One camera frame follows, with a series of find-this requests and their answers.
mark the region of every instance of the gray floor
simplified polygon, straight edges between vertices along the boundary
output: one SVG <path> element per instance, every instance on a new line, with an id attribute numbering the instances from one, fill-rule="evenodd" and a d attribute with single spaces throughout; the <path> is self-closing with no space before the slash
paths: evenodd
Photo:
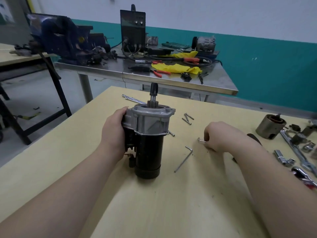
<path id="1" fill-rule="evenodd" d="M 77 73 L 61 71 L 59 74 L 62 77 L 60 80 L 61 86 L 71 112 L 75 113 L 85 105 Z M 92 76 L 89 77 L 89 81 L 93 97 L 98 96 L 110 86 L 125 87 L 125 83 L 123 82 Z M 13 115 L 32 116 L 37 112 L 41 112 L 38 116 L 32 118 L 31 120 L 18 119 L 18 122 L 23 129 L 29 128 L 62 108 L 61 101 L 59 100 L 54 84 L 47 70 L 4 81 L 2 82 L 2 86 L 11 99 L 9 101 L 5 101 L 5 103 Z M 136 90 L 140 89 L 140 86 L 135 84 L 127 83 L 126 87 Z M 160 88 L 159 93 L 188 99 L 190 98 L 190 93 L 165 88 Z M 195 95 L 194 99 L 199 100 L 199 96 Z M 220 100 L 216 103 L 259 110 L 259 108 Z M 31 134 L 29 138 L 33 142 L 36 141 L 62 123 L 65 119 L 66 115 L 62 115 L 53 122 Z M 3 133 L 4 140 L 0 144 L 0 167 L 27 148 L 27 146 L 22 143 L 11 128 L 5 129 Z"/>

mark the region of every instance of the yellow cloth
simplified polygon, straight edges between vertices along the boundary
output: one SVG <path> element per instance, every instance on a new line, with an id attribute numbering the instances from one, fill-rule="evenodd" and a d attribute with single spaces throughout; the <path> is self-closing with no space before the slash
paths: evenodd
<path id="1" fill-rule="evenodd" d="M 202 72 L 202 70 L 199 67 L 188 67 L 183 66 L 180 64 L 174 64 L 174 65 L 166 65 L 164 63 L 159 64 L 152 64 L 152 67 L 161 70 L 161 71 L 167 71 L 171 73 L 193 73 L 193 74 L 199 74 Z"/>
<path id="2" fill-rule="evenodd" d="M 183 57 L 195 57 L 197 55 L 197 51 L 191 51 L 190 53 L 173 53 L 170 55 L 166 55 L 167 57 L 176 57 L 176 58 L 183 58 Z"/>

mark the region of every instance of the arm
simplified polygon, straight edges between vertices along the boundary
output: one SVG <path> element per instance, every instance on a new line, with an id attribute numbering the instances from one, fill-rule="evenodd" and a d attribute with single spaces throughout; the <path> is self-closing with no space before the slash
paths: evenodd
<path id="1" fill-rule="evenodd" d="M 97 149 L 0 224 L 1 237 L 78 237 L 116 163 L 123 157 L 121 120 L 108 117 Z"/>
<path id="2" fill-rule="evenodd" d="M 273 238 L 316 237 L 315 192 L 287 172 L 258 142 L 224 122 L 211 122 L 204 139 L 209 148 L 235 157 Z"/>

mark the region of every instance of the forearm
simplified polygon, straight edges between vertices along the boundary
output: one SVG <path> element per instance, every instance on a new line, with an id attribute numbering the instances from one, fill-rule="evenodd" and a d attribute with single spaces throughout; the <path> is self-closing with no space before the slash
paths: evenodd
<path id="1" fill-rule="evenodd" d="M 3 237 L 78 237 L 115 166 L 97 148 L 0 224 Z"/>
<path id="2" fill-rule="evenodd" d="M 317 196 L 252 139 L 232 145 L 256 206 L 272 237 L 315 237 Z"/>

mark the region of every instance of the wooden tabletop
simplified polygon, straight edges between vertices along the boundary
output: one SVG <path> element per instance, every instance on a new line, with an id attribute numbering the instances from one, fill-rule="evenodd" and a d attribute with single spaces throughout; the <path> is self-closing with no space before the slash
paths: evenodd
<path id="1" fill-rule="evenodd" d="M 143 101 L 150 97 L 147 92 L 110 87 L 0 168 L 0 221 L 93 152 L 106 118 L 118 108 L 135 105 L 122 94 Z M 153 180 L 138 179 L 123 158 L 80 237 L 268 237 L 232 156 L 225 153 L 222 159 L 197 142 L 210 121 L 220 120 L 258 137 L 255 129 L 266 113 L 164 95 L 157 100 L 176 108 L 169 126 L 175 137 L 164 137 L 161 174 Z M 185 112 L 195 118 L 191 126 L 181 119 Z M 307 124 L 304 119 L 282 118 L 302 128 Z M 258 138 L 269 152 L 280 149 L 298 164 L 280 135 L 274 140 Z M 193 153 L 174 173 L 189 153 L 185 145 Z"/>
<path id="2" fill-rule="evenodd" d="M 14 50 L 13 45 L 0 43 L 0 66 L 5 66 L 9 64 L 31 61 L 34 59 L 40 59 L 40 55 L 32 55 L 31 57 L 22 57 L 17 54 L 10 54 L 9 51 Z M 49 57 L 47 53 L 43 53 L 44 57 Z"/>

